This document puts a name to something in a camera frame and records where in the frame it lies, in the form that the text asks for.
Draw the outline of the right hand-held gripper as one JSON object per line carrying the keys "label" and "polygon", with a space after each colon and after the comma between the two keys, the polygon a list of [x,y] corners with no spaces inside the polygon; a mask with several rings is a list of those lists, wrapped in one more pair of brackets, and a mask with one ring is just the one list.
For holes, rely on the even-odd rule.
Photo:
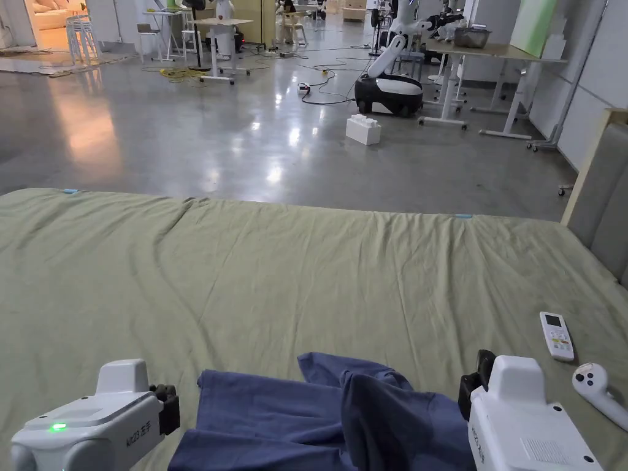
{"label": "right hand-held gripper", "polygon": [[601,470],[562,404],[550,403],[532,358],[480,349],[458,405],[477,470]]}

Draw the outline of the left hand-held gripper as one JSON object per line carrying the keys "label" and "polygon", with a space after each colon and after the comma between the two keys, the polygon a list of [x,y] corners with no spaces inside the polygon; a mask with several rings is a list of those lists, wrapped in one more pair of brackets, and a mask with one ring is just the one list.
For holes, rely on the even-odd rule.
{"label": "left hand-held gripper", "polygon": [[142,359],[104,364],[96,392],[26,422],[14,470],[130,470],[180,427],[174,385],[152,385]]}

